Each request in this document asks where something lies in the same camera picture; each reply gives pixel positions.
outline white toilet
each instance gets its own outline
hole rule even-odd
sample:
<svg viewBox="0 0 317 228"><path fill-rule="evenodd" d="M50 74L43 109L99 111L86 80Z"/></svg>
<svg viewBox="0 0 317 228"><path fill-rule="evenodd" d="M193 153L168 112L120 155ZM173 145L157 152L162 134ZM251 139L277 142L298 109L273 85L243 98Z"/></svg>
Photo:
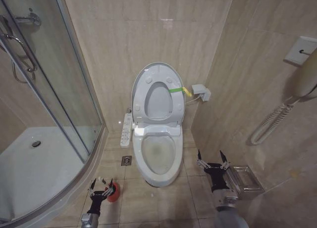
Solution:
<svg viewBox="0 0 317 228"><path fill-rule="evenodd" d="M166 63L151 63L137 76L132 90L133 151L137 167L152 186L171 184L183 156L185 96L178 73Z"/></svg>

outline toilet lid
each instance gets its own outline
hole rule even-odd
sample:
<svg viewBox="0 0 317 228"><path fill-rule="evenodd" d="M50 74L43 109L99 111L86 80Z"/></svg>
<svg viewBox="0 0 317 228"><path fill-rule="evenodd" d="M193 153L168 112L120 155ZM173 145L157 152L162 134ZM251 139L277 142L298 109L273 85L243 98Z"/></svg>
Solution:
<svg viewBox="0 0 317 228"><path fill-rule="evenodd" d="M183 92L178 73L166 63L151 63L137 76L132 90L132 115L136 125L181 124L184 117Z"/></svg>

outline robotic arm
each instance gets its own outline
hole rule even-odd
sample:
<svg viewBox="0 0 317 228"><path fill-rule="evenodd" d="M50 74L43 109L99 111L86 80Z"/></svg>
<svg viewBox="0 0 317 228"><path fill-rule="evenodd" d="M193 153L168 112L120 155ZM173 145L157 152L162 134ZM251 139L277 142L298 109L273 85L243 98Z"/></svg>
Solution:
<svg viewBox="0 0 317 228"><path fill-rule="evenodd" d="M206 163L202 160L198 150L197 164L211 177L214 205L218 211L215 219L216 228L249 228L246 221L238 215L235 203L238 200L237 193L228 187L224 180L226 170L230 166L226 156L220 151L223 164Z"/></svg>
<svg viewBox="0 0 317 228"><path fill-rule="evenodd" d="M101 203L107 199L108 196L115 193L115 186L113 185L112 180L109 187L106 187L104 191L93 191L96 180L97 179L95 178L89 187L90 198L93 202L89 211L84 213L81 217L82 228L97 228ZM106 181L103 178L99 178L98 180L100 180L103 184L106 184Z"/></svg>

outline floor drain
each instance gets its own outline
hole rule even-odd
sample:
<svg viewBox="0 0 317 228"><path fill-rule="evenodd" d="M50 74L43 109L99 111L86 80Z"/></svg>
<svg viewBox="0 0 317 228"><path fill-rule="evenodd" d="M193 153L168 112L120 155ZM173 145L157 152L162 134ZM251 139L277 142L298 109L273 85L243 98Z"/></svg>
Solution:
<svg viewBox="0 0 317 228"><path fill-rule="evenodd" d="M32 147L38 147L39 145L41 144L41 142L39 141L39 140L37 140L37 141L34 141L33 143L32 143Z"/></svg>
<svg viewBox="0 0 317 228"><path fill-rule="evenodd" d="M132 156L122 156L121 166L129 166L132 162Z"/></svg>

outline wall outlet box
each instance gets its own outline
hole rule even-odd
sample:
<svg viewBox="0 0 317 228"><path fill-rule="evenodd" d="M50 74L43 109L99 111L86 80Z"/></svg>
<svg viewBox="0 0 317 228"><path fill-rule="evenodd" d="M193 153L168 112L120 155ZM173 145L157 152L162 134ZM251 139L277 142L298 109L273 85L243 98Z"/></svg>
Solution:
<svg viewBox="0 0 317 228"><path fill-rule="evenodd" d="M192 85L192 88L193 88L193 93L199 94L199 96L202 98L203 101L209 100L209 98L211 96L211 92L203 84Z"/></svg>
<svg viewBox="0 0 317 228"><path fill-rule="evenodd" d="M317 39L301 36L284 58L284 62L300 67L316 48Z"/></svg>

